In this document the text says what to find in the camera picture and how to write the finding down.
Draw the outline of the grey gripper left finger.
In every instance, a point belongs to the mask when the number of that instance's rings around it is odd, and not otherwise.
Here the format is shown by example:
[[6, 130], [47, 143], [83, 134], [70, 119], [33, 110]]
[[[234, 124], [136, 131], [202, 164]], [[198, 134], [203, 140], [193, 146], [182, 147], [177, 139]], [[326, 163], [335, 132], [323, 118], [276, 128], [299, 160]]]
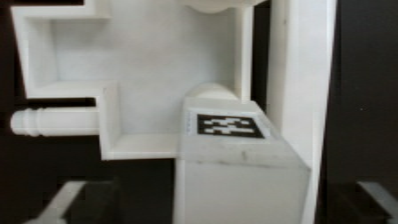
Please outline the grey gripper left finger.
[[38, 216], [22, 224], [67, 224], [63, 214], [70, 207], [84, 184], [84, 181], [65, 182]]

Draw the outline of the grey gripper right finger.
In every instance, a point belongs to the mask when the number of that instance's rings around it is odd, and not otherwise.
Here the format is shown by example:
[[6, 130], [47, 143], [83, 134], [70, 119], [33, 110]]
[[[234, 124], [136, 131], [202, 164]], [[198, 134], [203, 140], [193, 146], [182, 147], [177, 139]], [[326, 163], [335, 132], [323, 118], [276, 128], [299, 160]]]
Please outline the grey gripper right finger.
[[372, 198], [376, 204], [379, 205], [381, 209], [385, 210], [386, 214], [392, 217], [398, 217], [398, 199], [394, 198], [379, 183], [358, 181], [356, 184], [363, 189], [369, 197]]

